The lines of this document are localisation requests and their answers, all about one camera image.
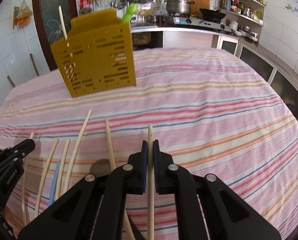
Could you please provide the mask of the steel cooking pot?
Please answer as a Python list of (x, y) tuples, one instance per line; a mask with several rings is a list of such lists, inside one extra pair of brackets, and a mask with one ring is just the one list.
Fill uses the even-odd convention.
[(194, 5), (194, 1), (187, 0), (165, 0), (166, 11), (169, 15), (190, 15), (191, 6)]

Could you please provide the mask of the wooden chopstick on cloth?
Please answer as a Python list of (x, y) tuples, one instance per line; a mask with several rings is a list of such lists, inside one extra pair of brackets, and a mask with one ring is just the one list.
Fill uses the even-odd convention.
[(24, 173), (22, 176), (22, 189), (21, 189), (21, 207), (22, 207), (22, 218), (24, 226), (27, 225), (27, 218), (26, 218), (26, 209), (25, 209), (25, 182), (26, 182), (26, 168), (28, 165), (28, 157), (24, 158)]
[(55, 190), (54, 201), (58, 200), (58, 198), (60, 197), (63, 170), (64, 170), (64, 166), (65, 166), (65, 160), (66, 160), (66, 157), (67, 157), (69, 144), (70, 144), (70, 138), (68, 138), (65, 141), (64, 150), (63, 150), (62, 158), (61, 158), (61, 162), (60, 162), (60, 169), (59, 169), (59, 172), (58, 172), (58, 177), (57, 177), (57, 182), (56, 182), (56, 190)]
[(51, 164), (51, 161), (52, 161), (52, 158), (53, 158), (53, 155), (56, 150), (56, 146), (57, 146), (58, 142), (59, 142), (59, 139), (56, 138), (54, 140), (53, 146), (52, 146), (50, 153), (48, 155), (46, 165), (43, 168), (43, 173), (41, 176), (39, 189), (38, 189), (38, 193), (37, 193), (37, 198), (36, 198), (36, 204), (35, 204), (35, 218), (37, 218), (37, 216), (39, 215), (39, 207), (40, 207), (40, 203), (41, 203), (41, 197), (42, 197), (42, 192), (43, 192), (43, 188), (44, 188), (44, 184), (45, 184), (45, 180), (46, 180), (46, 175), (49, 170), (49, 167), (50, 167), (50, 164)]
[[(110, 135), (110, 127), (109, 127), (109, 121), (108, 119), (105, 120), (106, 124), (106, 138), (107, 138), (107, 145), (108, 145), (108, 154), (109, 154), (109, 163), (110, 163), (110, 169), (113, 171), (116, 169), (116, 163), (114, 158), (114, 152), (113, 152), (113, 144), (112, 144), (112, 138)], [(135, 236), (127, 215), (127, 211), (124, 210), (124, 227), (128, 234), (128, 239), (135, 240)]]
[(77, 156), (77, 153), (78, 153), (78, 149), (80, 147), (80, 144), (81, 144), (81, 141), (82, 141), (82, 138), (83, 138), (83, 135), (84, 135), (84, 132), (86, 130), (86, 127), (87, 127), (87, 124), (88, 124), (88, 121), (90, 119), (91, 114), (92, 114), (92, 110), (90, 109), (88, 111), (88, 114), (87, 114), (87, 116), (86, 116), (86, 118), (83, 122), (83, 125), (82, 125), (82, 127), (80, 129), (80, 132), (78, 134), (77, 140), (75, 142), (75, 146), (74, 146), (74, 149), (73, 149), (73, 152), (72, 152), (72, 155), (71, 155), (71, 159), (70, 159), (70, 162), (69, 162), (69, 166), (68, 166), (68, 170), (67, 170), (67, 174), (66, 174), (66, 178), (65, 178), (63, 194), (65, 194), (69, 189), (69, 183), (70, 183), (70, 178), (71, 178), (71, 174), (72, 174), (72, 171), (73, 171), (73, 166), (74, 166), (76, 156)]

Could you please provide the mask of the counter cabinet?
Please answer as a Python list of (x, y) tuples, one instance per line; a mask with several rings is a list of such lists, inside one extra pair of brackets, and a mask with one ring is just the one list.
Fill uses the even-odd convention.
[(270, 51), (244, 38), (212, 30), (184, 27), (137, 26), (132, 33), (158, 32), (150, 47), (217, 48), (234, 53), (271, 85), (298, 120), (298, 78)]

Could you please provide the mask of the yellow plastic utensil holder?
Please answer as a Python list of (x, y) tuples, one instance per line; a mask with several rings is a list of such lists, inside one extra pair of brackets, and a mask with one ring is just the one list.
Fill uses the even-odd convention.
[(137, 84), (130, 24), (116, 9), (72, 18), (67, 37), (50, 48), (73, 98)]

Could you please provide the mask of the orange bag on wall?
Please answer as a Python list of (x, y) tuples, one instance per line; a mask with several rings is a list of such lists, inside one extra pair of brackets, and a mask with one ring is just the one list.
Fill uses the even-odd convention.
[(23, 0), (20, 3), (20, 6), (13, 7), (12, 27), (20, 28), (27, 25), (31, 21), (32, 15), (32, 10), (28, 6), (26, 0)]

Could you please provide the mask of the white corner shelf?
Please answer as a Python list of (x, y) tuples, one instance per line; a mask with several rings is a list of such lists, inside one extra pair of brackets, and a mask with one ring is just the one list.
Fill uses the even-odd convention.
[(223, 22), (237, 23), (237, 29), (242, 30), (242, 35), (259, 43), (263, 29), (263, 16), (265, 5), (257, 0), (215, 0), (215, 9), (220, 9), (226, 14)]

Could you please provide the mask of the black wok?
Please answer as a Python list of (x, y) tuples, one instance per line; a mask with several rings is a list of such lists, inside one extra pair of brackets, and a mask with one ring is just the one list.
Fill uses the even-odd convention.
[(220, 23), (226, 17), (226, 13), (223, 13), (221, 9), (209, 10), (209, 9), (199, 9), (203, 19), (210, 22)]

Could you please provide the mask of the dark wooden door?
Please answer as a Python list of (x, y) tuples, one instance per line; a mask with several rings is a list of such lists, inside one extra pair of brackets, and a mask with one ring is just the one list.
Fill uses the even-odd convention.
[(58, 7), (67, 31), (71, 29), (70, 20), (77, 16), (76, 0), (32, 0), (35, 26), (46, 64), (50, 71), (57, 69), (50, 45), (63, 37)]

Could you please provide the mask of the pink striped tablecloth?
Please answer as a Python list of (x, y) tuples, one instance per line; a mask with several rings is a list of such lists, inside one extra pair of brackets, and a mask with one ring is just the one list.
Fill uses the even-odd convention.
[(298, 121), (252, 67), (219, 49), (134, 53), (136, 86), (72, 98), (59, 71), (10, 91), (0, 107), (0, 149), (34, 135), (26, 181), (5, 207), (15, 234), (35, 217), (43, 167), (53, 158), (39, 209), (48, 206), (56, 163), (72, 154), (86, 127), (71, 184), (108, 157), (110, 126), (117, 165), (140, 150), (152, 125), (160, 149), (191, 173), (213, 173), (288, 239), (298, 226)]

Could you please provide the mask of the wooden stick against wall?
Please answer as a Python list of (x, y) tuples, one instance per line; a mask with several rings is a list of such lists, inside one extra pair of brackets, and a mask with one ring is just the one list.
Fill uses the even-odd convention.
[(36, 76), (40, 76), (40, 74), (38, 72), (38, 69), (37, 69), (37, 66), (36, 66), (36, 63), (35, 63), (35, 60), (34, 60), (33, 55), (31, 53), (30, 53), (30, 59), (31, 59), (31, 62), (32, 62), (33, 69), (36, 73)]
[(7, 80), (13, 88), (16, 86), (9, 75), (7, 76)]

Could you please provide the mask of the green plastic utensil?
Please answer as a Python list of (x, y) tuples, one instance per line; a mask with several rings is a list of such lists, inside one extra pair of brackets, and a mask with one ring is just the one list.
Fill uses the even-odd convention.
[(129, 23), (134, 14), (138, 12), (138, 5), (135, 3), (130, 3), (126, 9), (126, 12), (121, 20), (121, 24)]

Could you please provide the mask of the gas stove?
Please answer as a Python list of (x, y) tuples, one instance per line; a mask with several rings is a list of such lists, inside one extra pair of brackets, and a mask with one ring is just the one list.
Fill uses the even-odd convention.
[(175, 25), (184, 25), (184, 26), (193, 27), (193, 28), (199, 27), (199, 28), (205, 28), (205, 29), (212, 29), (216, 31), (226, 31), (228, 33), (232, 32), (231, 27), (227, 25), (205, 21), (195, 17), (173, 16), (173, 23)]

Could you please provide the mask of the wooden chopstick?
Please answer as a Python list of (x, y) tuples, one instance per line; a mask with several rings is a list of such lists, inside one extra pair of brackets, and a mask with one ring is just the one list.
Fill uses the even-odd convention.
[(74, 149), (73, 149), (73, 152), (72, 152), (72, 155), (71, 155), (71, 159), (70, 159), (70, 162), (69, 162), (69, 166), (68, 166), (68, 170), (67, 170), (67, 174), (66, 174), (66, 178), (65, 178), (63, 194), (65, 194), (69, 189), (69, 183), (70, 183), (70, 178), (71, 178), (71, 174), (72, 174), (72, 171), (73, 171), (73, 166), (74, 166), (76, 156), (77, 156), (77, 153), (78, 153), (78, 149), (80, 147), (80, 144), (81, 144), (81, 141), (82, 141), (82, 138), (83, 138), (83, 135), (84, 135), (84, 132), (86, 130), (86, 127), (87, 127), (87, 124), (88, 124), (88, 121), (90, 119), (91, 114), (92, 114), (92, 110), (90, 109), (88, 111), (88, 114), (87, 114), (87, 116), (86, 116), (86, 118), (83, 122), (83, 125), (82, 125), (82, 127), (80, 129), (80, 132), (78, 134), (77, 140), (75, 142), (75, 146), (74, 146)]
[(61, 162), (60, 162), (60, 169), (59, 169), (59, 172), (58, 172), (58, 177), (57, 177), (57, 182), (56, 182), (56, 190), (55, 190), (54, 201), (58, 200), (58, 198), (60, 197), (63, 170), (64, 170), (64, 166), (65, 166), (65, 160), (66, 160), (66, 157), (67, 157), (69, 144), (70, 144), (70, 138), (68, 138), (65, 141), (64, 150), (63, 150), (62, 158), (61, 158)]
[[(110, 127), (109, 127), (109, 121), (108, 119), (105, 120), (106, 124), (106, 138), (107, 138), (107, 145), (108, 145), (108, 154), (109, 154), (109, 163), (110, 163), (110, 169), (113, 171), (116, 169), (116, 163), (114, 158), (114, 152), (113, 152), (113, 144), (112, 144), (112, 138), (110, 135)], [(127, 215), (127, 211), (124, 210), (124, 227), (128, 234), (128, 239), (135, 240), (135, 236)]]
[(26, 209), (25, 209), (25, 182), (26, 182), (26, 168), (28, 165), (28, 157), (24, 158), (24, 173), (22, 176), (22, 189), (21, 189), (21, 207), (22, 207), (22, 218), (24, 226), (27, 225), (27, 218), (26, 218)]
[(45, 184), (45, 180), (46, 180), (46, 175), (49, 170), (49, 167), (50, 167), (50, 164), (51, 164), (51, 161), (52, 161), (52, 158), (53, 158), (53, 155), (56, 150), (56, 146), (57, 146), (58, 142), (59, 142), (59, 139), (56, 138), (54, 140), (53, 146), (52, 146), (50, 153), (48, 155), (46, 165), (43, 168), (43, 173), (41, 176), (39, 189), (38, 189), (38, 193), (37, 193), (37, 198), (36, 198), (36, 204), (35, 204), (35, 218), (37, 218), (37, 216), (39, 215), (39, 207), (40, 207), (40, 203), (41, 203), (41, 197), (42, 197), (42, 192), (43, 192), (43, 188), (44, 188), (44, 184)]
[(147, 239), (154, 240), (154, 167), (152, 125), (148, 126), (147, 184)]
[(58, 12), (59, 12), (59, 16), (60, 16), (60, 22), (61, 22), (61, 27), (62, 27), (62, 31), (63, 31), (63, 36), (64, 36), (64, 39), (67, 40), (68, 35), (67, 35), (66, 28), (65, 28), (65, 23), (64, 23), (64, 18), (63, 18), (63, 12), (62, 12), (61, 5), (58, 6)]

